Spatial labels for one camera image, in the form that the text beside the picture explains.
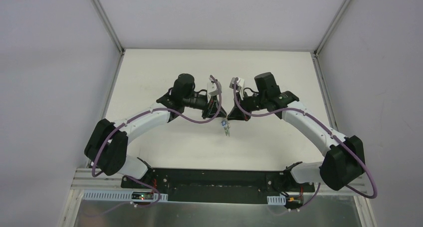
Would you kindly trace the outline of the keyring with coloured key tags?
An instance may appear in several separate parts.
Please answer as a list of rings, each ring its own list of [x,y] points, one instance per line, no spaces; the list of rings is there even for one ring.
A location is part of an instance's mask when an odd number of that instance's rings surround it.
[[[230,123],[226,118],[222,118],[221,125],[224,129],[224,133],[227,137],[230,136]]]

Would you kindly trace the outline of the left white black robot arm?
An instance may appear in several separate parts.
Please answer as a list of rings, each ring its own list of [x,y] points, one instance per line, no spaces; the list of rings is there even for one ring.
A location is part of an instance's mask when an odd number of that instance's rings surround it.
[[[151,167],[140,158],[129,155],[128,145],[178,117],[196,124],[224,118],[221,84],[213,76],[209,80],[205,90],[196,91],[194,77],[180,74],[173,86],[147,109],[118,121],[100,120],[84,149],[85,156],[93,163],[91,175],[121,174],[132,177],[138,188],[147,189],[152,183],[152,176],[148,173]]]

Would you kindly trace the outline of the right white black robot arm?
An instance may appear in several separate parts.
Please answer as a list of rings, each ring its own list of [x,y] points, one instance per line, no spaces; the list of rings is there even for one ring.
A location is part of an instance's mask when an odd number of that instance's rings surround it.
[[[267,110],[267,115],[275,114],[295,127],[324,157],[322,162],[297,162],[286,167],[283,171],[286,190],[295,192],[303,183],[315,182],[338,191],[365,172],[364,148],[360,138],[347,137],[323,124],[296,95],[290,91],[281,92],[272,73],[262,73],[254,81],[257,91],[249,96],[245,92],[244,80],[232,78],[229,87],[234,95],[234,108],[228,119],[248,121],[251,117],[259,117],[257,111]]]

